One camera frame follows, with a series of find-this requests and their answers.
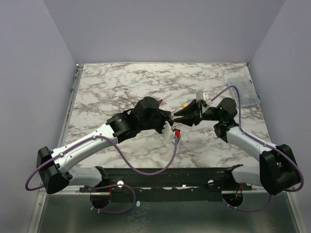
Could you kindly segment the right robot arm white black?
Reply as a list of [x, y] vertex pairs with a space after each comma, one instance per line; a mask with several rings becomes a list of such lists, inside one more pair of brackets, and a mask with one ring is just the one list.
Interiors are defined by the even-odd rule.
[[241, 129], [234, 117], [238, 113], [236, 102], [224, 98], [216, 107], [208, 107], [203, 101], [193, 100], [187, 107], [174, 113], [174, 121], [193, 126], [201, 121], [215, 121], [216, 136], [233, 144], [254, 157], [258, 167], [238, 165], [224, 176], [223, 184], [234, 190], [241, 183], [262, 186], [269, 194], [276, 195], [302, 182], [291, 148], [285, 144], [277, 146]]

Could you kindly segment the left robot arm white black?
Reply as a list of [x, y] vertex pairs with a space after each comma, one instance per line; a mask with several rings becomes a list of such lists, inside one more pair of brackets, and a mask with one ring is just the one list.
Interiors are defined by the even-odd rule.
[[114, 114], [94, 132], [67, 146], [39, 149], [36, 166], [46, 192], [54, 194], [69, 185], [86, 185], [98, 192], [105, 190], [107, 179], [99, 168], [75, 169], [75, 166], [105, 148], [136, 137], [141, 131], [155, 130], [161, 134], [172, 124], [170, 111], [160, 109], [156, 99], [144, 97], [134, 108]]

